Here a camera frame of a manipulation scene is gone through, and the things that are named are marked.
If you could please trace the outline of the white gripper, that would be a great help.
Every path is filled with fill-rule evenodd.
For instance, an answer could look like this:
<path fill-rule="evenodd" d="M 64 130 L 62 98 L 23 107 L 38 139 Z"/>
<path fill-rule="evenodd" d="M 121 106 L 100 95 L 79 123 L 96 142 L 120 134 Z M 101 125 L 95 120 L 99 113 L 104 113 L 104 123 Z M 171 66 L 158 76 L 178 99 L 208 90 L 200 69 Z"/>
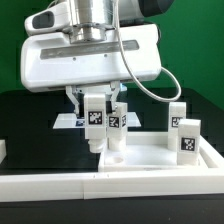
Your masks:
<path fill-rule="evenodd" d="M 110 83 L 106 87 L 106 113 L 116 111 L 120 82 L 132 76 L 151 81 L 161 72 L 154 24 L 122 27 L 120 36 L 109 30 L 103 42 L 72 44 L 61 32 L 29 37 L 21 51 L 21 82 L 32 92 L 60 90 L 83 116 L 75 86 Z"/>

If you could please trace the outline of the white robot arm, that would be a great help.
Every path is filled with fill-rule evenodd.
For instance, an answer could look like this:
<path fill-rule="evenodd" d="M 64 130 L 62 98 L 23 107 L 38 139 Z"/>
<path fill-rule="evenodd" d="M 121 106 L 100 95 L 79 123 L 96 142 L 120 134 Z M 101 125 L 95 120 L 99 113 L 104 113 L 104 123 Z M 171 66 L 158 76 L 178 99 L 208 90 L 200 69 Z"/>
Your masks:
<path fill-rule="evenodd" d="M 160 30 L 146 16 L 174 0 L 55 0 L 25 20 L 21 81 L 33 92 L 64 89 L 80 111 L 80 90 L 109 89 L 109 110 L 122 82 L 151 81 L 162 71 Z"/>

